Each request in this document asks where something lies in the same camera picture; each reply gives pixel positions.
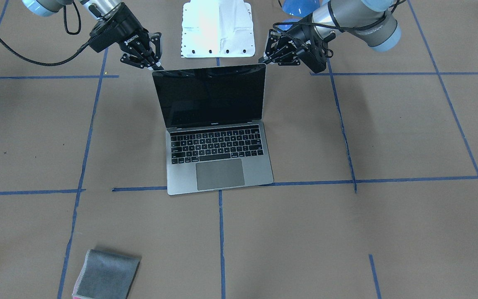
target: laptop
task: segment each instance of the laptop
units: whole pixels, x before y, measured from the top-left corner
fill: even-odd
[[[271,184],[261,116],[266,65],[152,72],[169,195]]]

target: laptop keyboard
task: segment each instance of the laptop keyboard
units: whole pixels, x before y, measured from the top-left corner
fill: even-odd
[[[263,155],[259,125],[171,133],[171,163]]]

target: trackpad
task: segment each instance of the trackpad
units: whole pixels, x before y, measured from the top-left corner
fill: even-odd
[[[218,189],[244,185],[241,159],[197,163],[197,189]]]

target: space bar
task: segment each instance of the space bar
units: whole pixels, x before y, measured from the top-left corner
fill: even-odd
[[[228,159],[229,157],[230,157],[230,154],[217,154],[217,155],[199,156],[199,161]]]

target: blue object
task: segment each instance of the blue object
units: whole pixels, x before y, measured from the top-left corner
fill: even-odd
[[[320,0],[285,0],[281,9],[295,17],[305,17],[320,7]]]
[[[281,22],[287,23],[287,22],[297,22],[297,21],[299,21],[299,19],[286,19]],[[289,28],[292,27],[292,25],[278,25],[277,27],[281,30],[289,30]]]
[[[400,41],[400,38],[402,38],[402,29],[400,28],[400,25],[398,24],[396,26],[396,30],[392,33],[392,35],[387,38],[381,45],[371,47],[374,51],[378,52],[384,52],[392,49],[397,43]]]
[[[387,10],[393,3],[392,0],[361,0],[364,5],[368,6],[375,12],[383,12]]]
[[[50,15],[54,15],[55,12],[48,10],[47,8],[43,7],[40,3],[36,0],[21,0],[23,4],[32,12],[39,15],[40,17],[49,17]]]

